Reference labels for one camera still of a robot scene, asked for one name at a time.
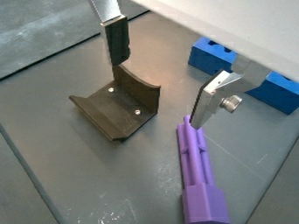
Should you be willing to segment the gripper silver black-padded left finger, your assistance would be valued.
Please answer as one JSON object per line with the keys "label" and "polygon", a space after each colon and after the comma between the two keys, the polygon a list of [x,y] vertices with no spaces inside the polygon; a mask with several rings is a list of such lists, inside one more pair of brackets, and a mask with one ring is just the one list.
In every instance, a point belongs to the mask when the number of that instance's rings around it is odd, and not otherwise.
{"label": "gripper silver black-padded left finger", "polygon": [[121,14],[117,0],[88,0],[97,16],[100,33],[106,41],[110,65],[120,65],[129,58],[126,17]]}

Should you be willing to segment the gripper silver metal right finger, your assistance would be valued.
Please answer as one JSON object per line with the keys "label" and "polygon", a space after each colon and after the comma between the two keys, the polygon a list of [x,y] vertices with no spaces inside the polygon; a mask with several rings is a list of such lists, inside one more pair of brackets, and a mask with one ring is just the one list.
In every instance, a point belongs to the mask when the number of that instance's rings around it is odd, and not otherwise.
{"label": "gripper silver metal right finger", "polygon": [[197,130],[218,109],[232,113],[241,103],[238,94],[257,88],[269,73],[269,68],[238,55],[230,73],[218,71],[200,87],[190,112],[190,126]]}

